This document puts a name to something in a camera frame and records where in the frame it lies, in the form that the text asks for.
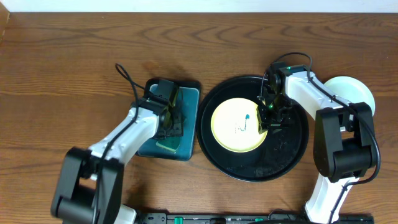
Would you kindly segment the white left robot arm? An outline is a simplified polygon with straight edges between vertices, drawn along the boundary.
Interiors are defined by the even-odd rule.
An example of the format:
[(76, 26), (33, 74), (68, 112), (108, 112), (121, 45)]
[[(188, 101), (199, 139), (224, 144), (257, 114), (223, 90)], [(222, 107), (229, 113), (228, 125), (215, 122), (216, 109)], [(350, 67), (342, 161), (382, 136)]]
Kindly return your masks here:
[(50, 213), (64, 223), (134, 223), (121, 203), (124, 168), (148, 140), (185, 134), (181, 100), (143, 99), (104, 139), (65, 155)]

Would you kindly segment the yellow plate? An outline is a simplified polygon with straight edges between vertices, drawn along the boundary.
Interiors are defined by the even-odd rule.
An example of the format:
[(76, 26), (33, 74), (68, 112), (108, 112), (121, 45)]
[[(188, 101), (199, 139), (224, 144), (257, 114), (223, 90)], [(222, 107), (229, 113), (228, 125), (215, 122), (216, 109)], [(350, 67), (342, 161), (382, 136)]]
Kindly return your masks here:
[(211, 132), (225, 149), (244, 153), (259, 147), (267, 131), (259, 132), (257, 104), (245, 98), (231, 98), (216, 107), (211, 116)]

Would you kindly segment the pale green plate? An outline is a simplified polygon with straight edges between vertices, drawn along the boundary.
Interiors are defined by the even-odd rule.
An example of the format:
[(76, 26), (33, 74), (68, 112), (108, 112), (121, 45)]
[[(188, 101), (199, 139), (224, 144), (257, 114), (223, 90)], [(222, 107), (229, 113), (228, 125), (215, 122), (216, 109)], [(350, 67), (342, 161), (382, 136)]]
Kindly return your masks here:
[(367, 103), (375, 114), (376, 104), (370, 89), (361, 81), (347, 76), (339, 76), (329, 79), (324, 85), (338, 96), (352, 103)]

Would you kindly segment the green scrubbing sponge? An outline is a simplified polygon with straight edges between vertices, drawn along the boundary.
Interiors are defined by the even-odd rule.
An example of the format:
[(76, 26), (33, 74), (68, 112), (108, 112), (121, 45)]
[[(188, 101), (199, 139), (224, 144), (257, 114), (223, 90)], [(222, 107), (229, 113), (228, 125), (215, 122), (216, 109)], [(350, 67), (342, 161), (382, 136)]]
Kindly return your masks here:
[(177, 149), (180, 147), (181, 137), (174, 136), (174, 137), (167, 137), (165, 139), (160, 139), (156, 141), (155, 145), (159, 148), (176, 152)]

